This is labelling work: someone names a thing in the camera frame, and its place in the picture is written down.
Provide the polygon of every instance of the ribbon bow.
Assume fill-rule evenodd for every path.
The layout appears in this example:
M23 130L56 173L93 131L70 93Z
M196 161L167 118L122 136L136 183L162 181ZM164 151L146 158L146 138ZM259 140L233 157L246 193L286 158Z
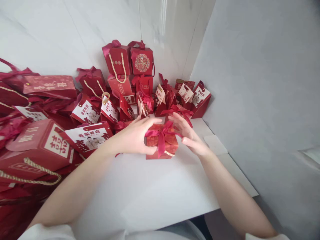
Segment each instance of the ribbon bow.
M189 125L190 125L190 127L192 127L193 128L193 126L192 126L192 123L190 122L190 119L189 119L189 117L190 116L193 116L193 112L192 111L190 111L190 110L187 110L187 109L185 109L185 110L182 110L182 109L180 109L177 105L174 105L174 104L172 104L171 105L171 109L168 109L168 110L163 110L162 112L161 112L161 114L173 114L174 112L176 112L176 113L181 113L181 115L186 119L186 121L189 123Z
M182 138L182 135L180 133L169 131L172 128L173 128L173 122L168 121L163 125L163 127L160 130L148 130L147 133L145 134L145 137L156 137L156 136L159 137L158 138L158 158L160 158L161 155L163 155L166 150L166 145L165 145L166 135L178 135L179 137Z

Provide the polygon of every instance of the white wall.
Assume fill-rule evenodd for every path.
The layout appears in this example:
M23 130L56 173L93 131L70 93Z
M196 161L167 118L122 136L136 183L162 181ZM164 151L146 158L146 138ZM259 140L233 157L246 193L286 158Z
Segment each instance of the white wall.
M156 74L189 79L213 0L0 0L0 57L41 75L108 70L101 47L144 41ZM10 69L0 64L0 72Z
M215 97L204 120L291 240L320 237L320 172L295 156L320 144L319 9L217 0L191 75Z

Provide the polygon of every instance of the hand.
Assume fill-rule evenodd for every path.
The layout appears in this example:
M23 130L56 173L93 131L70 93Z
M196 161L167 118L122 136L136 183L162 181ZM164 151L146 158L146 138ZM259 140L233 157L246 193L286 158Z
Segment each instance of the hand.
M169 116L168 119L174 123L183 136L181 142L187 145L194 154L205 156L212 153L210 148L199 138L183 117L174 112L173 117Z
M157 150L157 147L147 147L144 144L144 135L154 123L160 122L162 122L162 119L159 118L144 118L140 120L140 117L138 117L125 129L105 141L99 150L105 150L114 155L118 153L152 155Z

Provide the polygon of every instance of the white sleeve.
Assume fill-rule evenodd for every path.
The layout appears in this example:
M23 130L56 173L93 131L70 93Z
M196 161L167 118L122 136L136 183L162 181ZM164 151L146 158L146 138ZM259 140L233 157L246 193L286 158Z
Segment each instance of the white sleeve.
M25 231L18 240L76 240L69 225L45 227L42 224L33 225Z

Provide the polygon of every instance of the forearm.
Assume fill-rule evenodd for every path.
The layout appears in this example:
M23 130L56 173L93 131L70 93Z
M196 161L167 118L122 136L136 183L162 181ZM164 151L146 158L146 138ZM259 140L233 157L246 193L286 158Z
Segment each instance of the forearm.
M267 217L253 198L228 172L214 153L199 157L221 210L237 232L266 238L276 235Z
M96 150L50 195L29 227L54 226L75 220L87 206L114 155Z

